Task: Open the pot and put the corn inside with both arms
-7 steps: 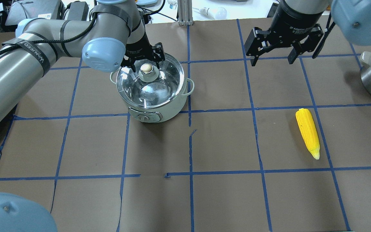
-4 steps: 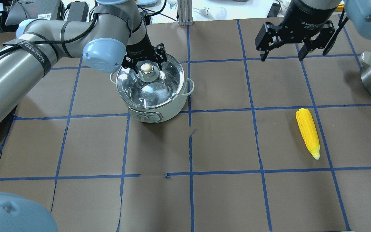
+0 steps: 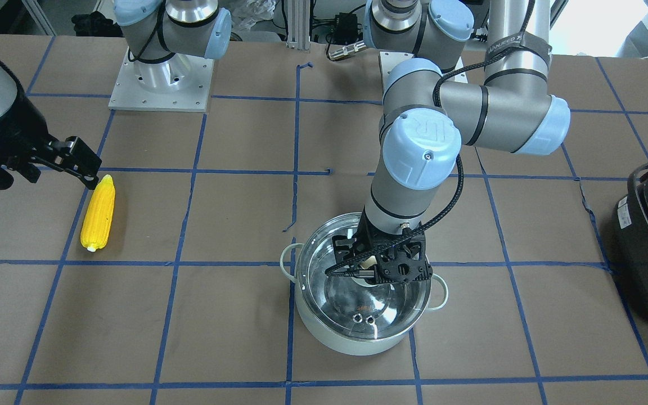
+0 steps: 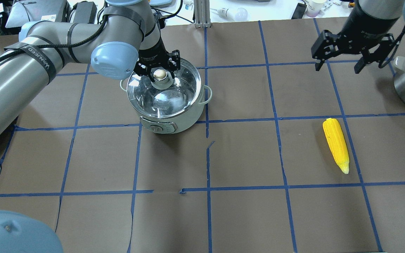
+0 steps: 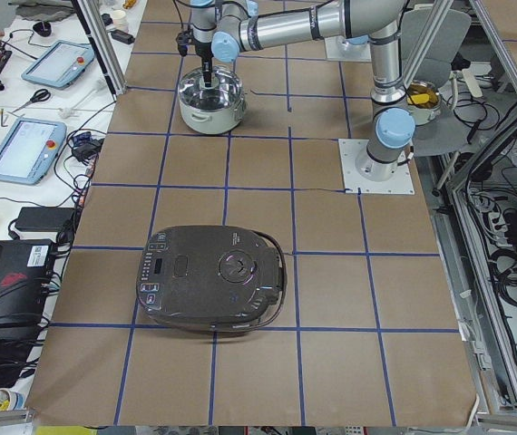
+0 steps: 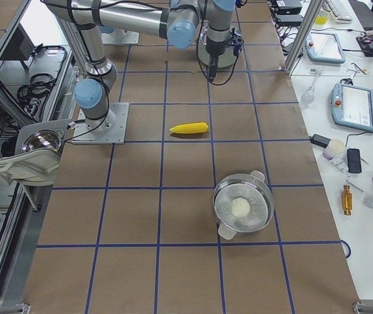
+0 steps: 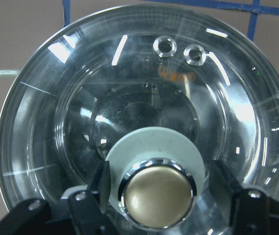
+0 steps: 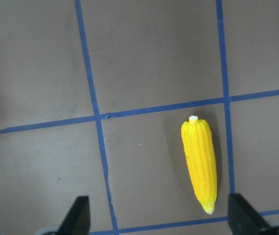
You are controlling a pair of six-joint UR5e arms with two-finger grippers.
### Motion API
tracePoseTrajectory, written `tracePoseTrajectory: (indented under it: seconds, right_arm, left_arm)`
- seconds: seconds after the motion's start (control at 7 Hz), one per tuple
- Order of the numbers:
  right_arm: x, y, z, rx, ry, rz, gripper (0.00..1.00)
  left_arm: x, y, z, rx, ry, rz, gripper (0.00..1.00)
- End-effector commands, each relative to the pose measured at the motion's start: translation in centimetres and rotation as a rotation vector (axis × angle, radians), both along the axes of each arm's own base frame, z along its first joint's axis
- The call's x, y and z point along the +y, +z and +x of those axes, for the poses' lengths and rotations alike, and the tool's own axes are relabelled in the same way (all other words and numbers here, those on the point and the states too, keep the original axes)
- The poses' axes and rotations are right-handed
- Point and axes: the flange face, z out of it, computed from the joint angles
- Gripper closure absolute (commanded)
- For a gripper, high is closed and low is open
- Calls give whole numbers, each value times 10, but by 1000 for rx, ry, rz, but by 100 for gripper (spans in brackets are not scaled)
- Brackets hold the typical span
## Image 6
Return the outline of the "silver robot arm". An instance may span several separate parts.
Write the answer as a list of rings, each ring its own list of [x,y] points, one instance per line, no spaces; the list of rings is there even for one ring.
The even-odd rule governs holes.
[[[84,53],[87,77],[77,83],[75,99],[84,114],[86,129],[104,134],[116,127],[117,114],[110,95],[117,80],[116,49],[104,45],[102,29],[144,33],[167,40],[177,49],[192,46],[203,14],[201,1],[178,1],[155,7],[139,1],[45,1],[57,19],[75,32],[72,49]]]
[[[224,54],[230,40],[234,1],[172,1],[166,36],[178,49],[192,44],[200,20],[207,21],[206,52],[211,58]]]

